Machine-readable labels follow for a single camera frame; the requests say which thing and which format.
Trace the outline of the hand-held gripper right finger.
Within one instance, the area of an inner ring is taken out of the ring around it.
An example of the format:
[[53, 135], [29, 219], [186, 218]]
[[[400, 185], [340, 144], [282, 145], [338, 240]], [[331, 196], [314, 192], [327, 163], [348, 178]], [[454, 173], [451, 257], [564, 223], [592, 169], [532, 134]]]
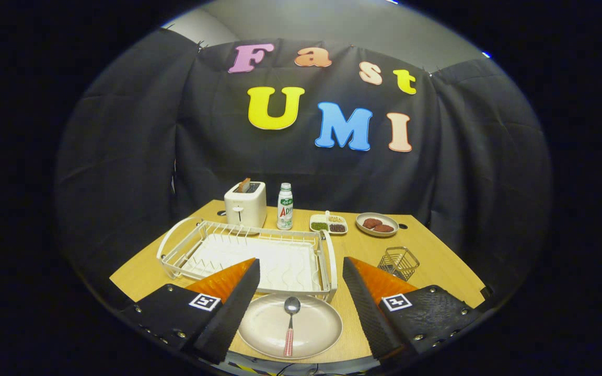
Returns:
[[354, 257], [343, 259], [342, 278], [378, 361], [433, 351], [482, 316], [438, 285], [416, 288]]

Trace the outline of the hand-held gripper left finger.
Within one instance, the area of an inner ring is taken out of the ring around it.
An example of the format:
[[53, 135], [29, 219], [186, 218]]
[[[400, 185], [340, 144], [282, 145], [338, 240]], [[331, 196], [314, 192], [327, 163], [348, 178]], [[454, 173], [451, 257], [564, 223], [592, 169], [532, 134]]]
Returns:
[[186, 287], [165, 284], [121, 314], [163, 347], [218, 364], [259, 283], [260, 260], [250, 258]]

